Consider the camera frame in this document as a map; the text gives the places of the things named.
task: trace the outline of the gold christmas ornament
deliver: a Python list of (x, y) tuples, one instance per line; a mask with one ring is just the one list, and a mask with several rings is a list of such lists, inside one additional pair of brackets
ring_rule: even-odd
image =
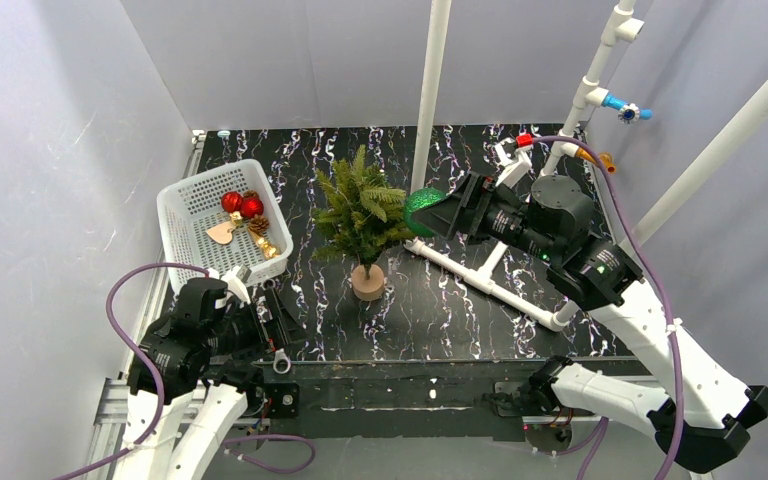
[(234, 224), (235, 228), (242, 227), (246, 223), (246, 219), (243, 218), (243, 214), (240, 212), (231, 212), (231, 223)]
[(252, 236), (252, 240), (254, 240), (254, 244), (260, 247), (261, 252), (263, 252), (264, 258), (272, 259), (281, 254), (281, 252), (278, 251), (278, 247), (269, 243), (269, 240), (267, 240), (266, 237), (264, 237), (263, 235), (258, 235), (257, 233), (253, 232), (251, 229), (249, 229), (249, 235)]

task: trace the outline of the black marble surface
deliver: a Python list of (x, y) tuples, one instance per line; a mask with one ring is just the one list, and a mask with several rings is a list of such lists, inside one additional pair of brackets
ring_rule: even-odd
[[(450, 190), (467, 170), (500, 171), (492, 145), (499, 139), (530, 132), (551, 135), (558, 125), (442, 126), (434, 130), (427, 186)], [(209, 132), (199, 171), (246, 158), (263, 165), (295, 243), (287, 272), (276, 278), (280, 297), (310, 335), (291, 352), (297, 360), (430, 360), (539, 358), (629, 355), (606, 328), (579, 313), (564, 332), (540, 327), (519, 311), (467, 287), (457, 276), (428, 260), (396, 247), (378, 264), (388, 276), (384, 297), (361, 302), (351, 292), (351, 259), (325, 264), (311, 259), (323, 244), (311, 210), (324, 206), (314, 181), (316, 168), (331, 174), (331, 162), (353, 156), (367, 145), (367, 162), (380, 165), (394, 186), (408, 189), (413, 161), (414, 127)], [(518, 185), (525, 194), (548, 148), (534, 149), (534, 169)], [(596, 198), (589, 169), (580, 161), (562, 161), (570, 175)], [(608, 235), (604, 219), (595, 231)], [(434, 240), (439, 251), (473, 268), (480, 266), (492, 242), (466, 246), (464, 239)], [(545, 267), (508, 250), (493, 279), (548, 310), (560, 308), (563, 296), (545, 280)]]

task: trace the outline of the white pvc pipe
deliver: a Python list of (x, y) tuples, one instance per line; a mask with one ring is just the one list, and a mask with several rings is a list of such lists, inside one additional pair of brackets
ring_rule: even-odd
[(507, 251), (507, 249), (507, 245), (502, 242), (497, 242), (496, 246), (493, 247), (493, 251), (490, 252), (490, 256), (487, 257), (487, 260), (484, 261), (484, 265), (482, 265), (478, 271), (490, 276), (493, 273), (493, 269), (496, 268), (496, 265), (498, 265), (502, 257), (505, 256), (505, 251)]
[[(580, 82), (578, 90), (575, 92), (575, 97), (572, 101), (572, 108), (569, 115), (564, 122), (564, 126), (558, 135), (571, 137), (575, 132), (575, 127), (578, 122), (581, 121), (581, 117), (584, 114), (584, 109), (587, 106), (585, 103), (585, 96), (590, 90), (599, 86), (599, 77), (602, 76), (605, 70), (605, 65), (608, 63), (608, 58), (611, 56), (611, 51), (616, 44), (616, 28), (620, 25), (623, 19), (631, 17), (634, 12), (635, 0), (620, 0), (620, 2), (614, 7), (611, 12), (611, 16), (608, 17), (608, 21), (605, 23), (605, 30), (602, 32), (602, 36), (599, 39), (599, 48), (596, 49), (596, 54), (593, 56), (593, 60), (590, 62), (590, 68), (587, 69), (587, 75), (585, 75)], [(563, 151), (560, 142), (555, 142), (552, 145), (552, 149), (549, 153), (549, 158), (546, 159), (546, 164), (540, 170), (540, 175), (551, 175), (555, 173), (555, 168), (558, 167), (558, 162), (563, 156)]]
[(578, 305), (572, 300), (568, 300), (560, 310), (552, 315), (552, 321), (558, 325), (566, 325), (572, 320), (572, 317), (575, 316), (578, 310)]
[[(638, 241), (649, 240), (767, 119), (768, 79), (634, 227)], [(620, 246), (630, 251), (628, 239)]]
[(605, 71), (605, 65), (608, 64), (608, 58), (611, 56), (611, 51), (614, 49), (612, 45), (599, 44), (599, 48), (596, 49), (596, 55), (593, 56), (593, 61), (590, 62), (590, 68), (587, 69), (587, 80), (599, 84), (599, 78), (602, 76), (602, 72)]
[(436, 263), (437, 265), (440, 265), (444, 269), (454, 273), (455, 275), (460, 276), (467, 284), (472, 285), (487, 295), (492, 295), (507, 303), (508, 305), (516, 308), (517, 310), (525, 313), (533, 320), (536, 320), (538, 323), (550, 330), (558, 332), (563, 330), (563, 328), (566, 326), (566, 324), (561, 325), (555, 322), (555, 314), (548, 312), (538, 307), (537, 305), (534, 305), (533, 303), (523, 300), (514, 293), (500, 287), (496, 284), (496, 282), (490, 280), (485, 275), (482, 275), (479, 272), (467, 268), (464, 265), (452, 260), (448, 256), (443, 255), (442, 253), (429, 247), (422, 241), (416, 240), (414, 242), (408, 242), (405, 247), (411, 252), (423, 256)]
[(437, 89), (440, 86), (440, 70), (443, 68), (443, 50), (446, 47), (451, 8), (452, 0), (431, 1), (431, 19), (428, 23), (428, 43), (425, 46), (425, 67), (422, 73), (422, 93), (419, 100), (419, 120), (416, 125), (411, 193), (425, 185), (428, 148), (431, 144), (431, 129), (434, 126), (434, 110), (437, 108)]

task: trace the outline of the pine cone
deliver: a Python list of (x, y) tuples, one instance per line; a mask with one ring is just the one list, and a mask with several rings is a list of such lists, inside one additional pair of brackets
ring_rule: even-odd
[(249, 220), (249, 230), (258, 235), (266, 235), (267, 228), (269, 228), (269, 220), (263, 215), (255, 215)]

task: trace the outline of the artificial plant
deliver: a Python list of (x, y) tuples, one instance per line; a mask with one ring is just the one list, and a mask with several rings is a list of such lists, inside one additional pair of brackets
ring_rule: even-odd
[(315, 210), (313, 219), (327, 243), (313, 257), (356, 258), (368, 279), (369, 269), (385, 250), (416, 235), (404, 221), (405, 191), (390, 187), (384, 173), (366, 166), (365, 157), (366, 147), (361, 146), (351, 164), (346, 159), (335, 162), (335, 183), (317, 169), (328, 208)]

